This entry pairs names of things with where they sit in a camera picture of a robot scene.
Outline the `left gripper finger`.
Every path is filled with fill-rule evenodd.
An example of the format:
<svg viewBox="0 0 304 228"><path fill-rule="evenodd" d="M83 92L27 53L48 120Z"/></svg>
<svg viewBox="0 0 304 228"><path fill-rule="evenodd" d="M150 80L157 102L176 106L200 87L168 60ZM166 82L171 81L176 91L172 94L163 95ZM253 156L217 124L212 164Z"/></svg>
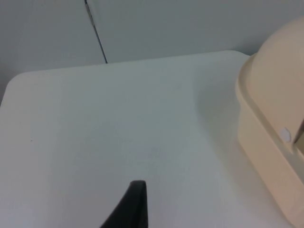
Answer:
<svg viewBox="0 0 304 228"><path fill-rule="evenodd" d="M101 227L147 228L148 226L146 182L143 180L131 181L120 202Z"/></svg>

